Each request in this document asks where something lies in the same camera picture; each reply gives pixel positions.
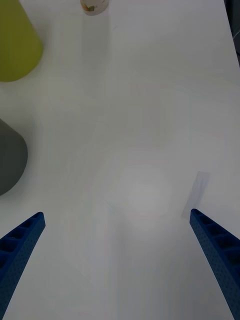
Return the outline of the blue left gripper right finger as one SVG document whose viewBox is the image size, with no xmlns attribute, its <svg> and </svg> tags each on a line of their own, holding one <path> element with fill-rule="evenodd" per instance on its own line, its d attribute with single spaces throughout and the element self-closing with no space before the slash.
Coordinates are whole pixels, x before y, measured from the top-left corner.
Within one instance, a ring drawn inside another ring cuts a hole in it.
<svg viewBox="0 0 240 320">
<path fill-rule="evenodd" d="M 240 240 L 197 209 L 189 224 L 235 320 L 240 319 Z"/>
</svg>

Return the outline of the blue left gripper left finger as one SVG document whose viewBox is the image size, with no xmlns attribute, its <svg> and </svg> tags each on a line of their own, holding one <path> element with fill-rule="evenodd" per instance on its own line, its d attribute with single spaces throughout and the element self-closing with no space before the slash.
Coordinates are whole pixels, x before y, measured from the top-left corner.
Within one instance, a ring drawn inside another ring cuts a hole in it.
<svg viewBox="0 0 240 320">
<path fill-rule="evenodd" d="M 45 226 L 44 214 L 37 212 L 0 239 L 0 319 Z"/>
</svg>

